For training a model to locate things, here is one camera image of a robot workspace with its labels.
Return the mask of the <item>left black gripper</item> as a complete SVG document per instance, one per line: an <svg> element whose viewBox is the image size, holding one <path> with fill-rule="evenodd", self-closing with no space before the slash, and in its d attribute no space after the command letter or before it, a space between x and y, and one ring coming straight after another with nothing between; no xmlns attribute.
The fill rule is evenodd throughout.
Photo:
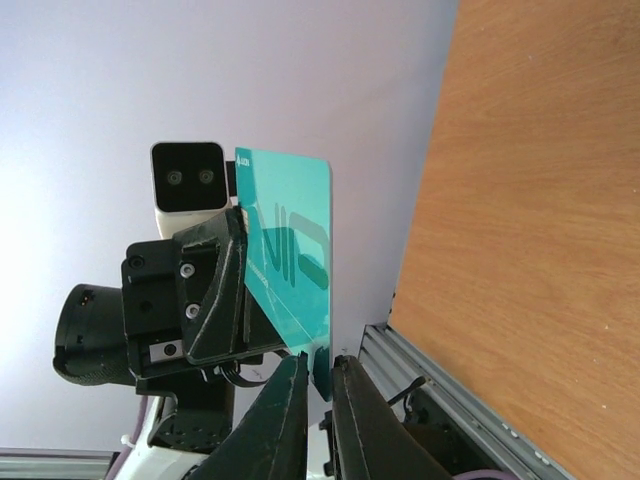
<svg viewBox="0 0 640 480"><path fill-rule="evenodd" d="M172 240L128 248L122 264L124 334L138 393L195 395L215 368L234 364L243 300L246 349L286 349L244 288L246 249L237 207Z"/></svg>

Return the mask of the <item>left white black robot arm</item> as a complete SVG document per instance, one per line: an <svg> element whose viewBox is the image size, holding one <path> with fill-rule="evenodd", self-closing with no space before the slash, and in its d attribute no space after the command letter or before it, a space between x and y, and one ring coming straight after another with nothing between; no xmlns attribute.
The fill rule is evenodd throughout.
<svg viewBox="0 0 640 480"><path fill-rule="evenodd" d="M231 208L164 240L131 245L120 287L80 284L55 335L53 366L82 386L116 384L168 398L155 445L205 456L199 479L301 479L301 370L286 361L240 424L242 365L285 345L244 283L247 235Z"/></svg>

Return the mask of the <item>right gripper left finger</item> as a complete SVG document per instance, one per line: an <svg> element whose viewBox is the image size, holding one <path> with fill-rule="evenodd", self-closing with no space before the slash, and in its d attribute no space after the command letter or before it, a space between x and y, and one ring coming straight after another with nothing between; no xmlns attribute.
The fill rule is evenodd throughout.
<svg viewBox="0 0 640 480"><path fill-rule="evenodd" d="M283 359L236 429L199 466L201 479L304 479L308 360Z"/></svg>

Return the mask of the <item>teal VIP card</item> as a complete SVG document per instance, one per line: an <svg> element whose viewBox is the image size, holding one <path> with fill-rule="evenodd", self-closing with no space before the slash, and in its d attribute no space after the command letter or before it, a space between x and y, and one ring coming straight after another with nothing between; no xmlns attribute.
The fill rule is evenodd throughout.
<svg viewBox="0 0 640 480"><path fill-rule="evenodd" d="M238 204L247 233L245 285L288 349L308 357L331 400L332 171L306 156L238 147Z"/></svg>

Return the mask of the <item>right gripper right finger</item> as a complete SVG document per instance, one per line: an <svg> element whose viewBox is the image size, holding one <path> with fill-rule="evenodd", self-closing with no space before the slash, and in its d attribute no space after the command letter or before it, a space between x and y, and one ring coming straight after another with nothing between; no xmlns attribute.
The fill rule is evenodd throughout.
<svg viewBox="0 0 640 480"><path fill-rule="evenodd" d="M332 369L332 424L338 479L448 479L450 474L397 419L357 358Z"/></svg>

